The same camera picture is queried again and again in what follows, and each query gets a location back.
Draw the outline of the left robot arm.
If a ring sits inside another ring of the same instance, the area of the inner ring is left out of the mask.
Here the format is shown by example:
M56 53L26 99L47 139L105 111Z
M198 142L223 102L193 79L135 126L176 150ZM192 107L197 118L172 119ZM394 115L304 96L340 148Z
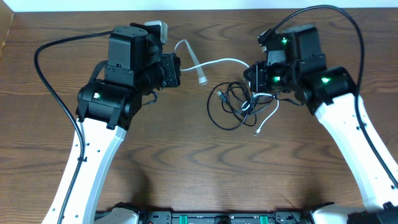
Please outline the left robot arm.
M68 113L75 135L45 223L94 222L110 164L143 96L180 84L180 59L163 52L167 32L162 21L109 32L108 59L96 65Z

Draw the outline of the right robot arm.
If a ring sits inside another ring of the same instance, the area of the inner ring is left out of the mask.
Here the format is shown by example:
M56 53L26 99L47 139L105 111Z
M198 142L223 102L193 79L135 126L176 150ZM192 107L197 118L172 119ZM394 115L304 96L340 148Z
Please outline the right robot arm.
M327 68L317 28L308 24L268 30L257 40L267 59L244 71L251 91L294 93L296 104L306 106L336 142L364 207L397 208L397 163L371 123L348 71Z

